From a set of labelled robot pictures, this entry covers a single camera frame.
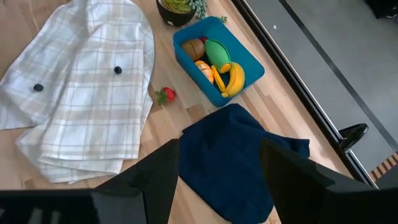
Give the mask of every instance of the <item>toy strawberry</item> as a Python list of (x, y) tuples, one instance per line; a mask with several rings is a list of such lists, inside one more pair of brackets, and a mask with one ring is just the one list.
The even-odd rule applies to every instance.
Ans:
[(157, 104), (165, 105), (174, 101), (177, 96), (176, 92), (169, 87), (162, 87), (160, 91), (155, 92), (157, 96)]

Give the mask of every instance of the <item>blue plastic bin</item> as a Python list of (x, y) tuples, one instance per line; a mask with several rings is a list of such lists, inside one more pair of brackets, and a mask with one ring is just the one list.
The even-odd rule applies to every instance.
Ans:
[[(265, 72), (264, 67), (243, 47), (235, 36), (224, 26), (217, 17), (207, 17), (192, 26), (186, 27), (173, 36), (175, 58), (181, 67), (188, 73), (192, 80), (199, 86), (200, 90), (217, 107), (227, 104), (232, 98), (221, 96), (219, 89), (211, 84), (206, 76), (202, 74), (194, 61), (185, 53), (181, 45), (190, 39), (197, 39), (206, 36), (222, 43), (228, 50), (231, 60), (243, 67), (246, 81), (244, 89), (261, 78)], [(225, 85), (229, 82), (229, 75), (221, 75)]]

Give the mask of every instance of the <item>dark blue towel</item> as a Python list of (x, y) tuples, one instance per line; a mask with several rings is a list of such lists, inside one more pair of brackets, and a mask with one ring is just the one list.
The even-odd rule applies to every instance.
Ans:
[(224, 219), (262, 223), (273, 206), (259, 160), (262, 138), (310, 155), (308, 139), (268, 133), (249, 112), (233, 104), (183, 130), (180, 177)]

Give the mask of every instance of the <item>wooden table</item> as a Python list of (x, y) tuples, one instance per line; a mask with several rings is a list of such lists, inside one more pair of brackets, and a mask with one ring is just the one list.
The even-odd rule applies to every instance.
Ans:
[[(0, 1), (0, 78), (10, 64), (35, 37), (46, 19), (68, 0)], [(172, 35), (179, 28), (163, 23), (155, 0), (135, 0), (145, 12), (155, 35), (156, 61), (150, 95), (162, 86), (176, 89), (176, 102), (165, 107), (153, 105), (143, 134), (139, 158), (142, 159), (169, 139), (178, 138), (182, 129), (210, 114), (216, 108), (207, 100), (174, 60)], [(311, 159), (349, 175), (312, 117), (263, 49), (251, 29), (229, 0), (209, 0), (208, 13), (228, 16), (226, 26), (261, 62), (266, 74), (232, 103), (239, 103), (276, 134), (310, 139)], [(0, 131), (0, 189), (75, 189), (96, 187), (111, 177), (98, 177), (73, 185), (51, 184), (19, 152), (15, 140), (24, 129)], [(137, 160), (125, 161), (123, 170)], [(226, 223), (182, 180), (178, 181), (169, 223)], [(266, 223), (280, 223), (275, 209)]]

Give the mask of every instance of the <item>black metal rail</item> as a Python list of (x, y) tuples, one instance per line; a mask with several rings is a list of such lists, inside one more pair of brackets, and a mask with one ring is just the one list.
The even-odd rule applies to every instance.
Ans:
[(294, 92), (300, 98), (312, 118), (315, 120), (322, 133), (326, 136), (327, 140), (338, 154), (343, 164), (347, 167), (351, 175), (359, 181), (377, 187), (376, 184), (370, 179), (367, 172), (360, 165), (356, 156), (351, 150), (342, 150), (340, 143), (344, 140), (338, 130), (329, 121), (327, 115), (318, 105), (317, 101), (313, 98), (307, 87), (296, 75), (292, 67), (286, 61), (285, 57), (279, 51), (276, 44), (272, 41), (271, 37), (264, 30), (262, 24), (257, 20), (250, 7), (246, 4), (245, 0), (232, 0), (237, 10), (243, 16), (244, 20), (250, 26), (256, 37), (259, 39), (262, 46), (271, 56), (280, 72), (283, 74), (289, 85), (293, 88)]

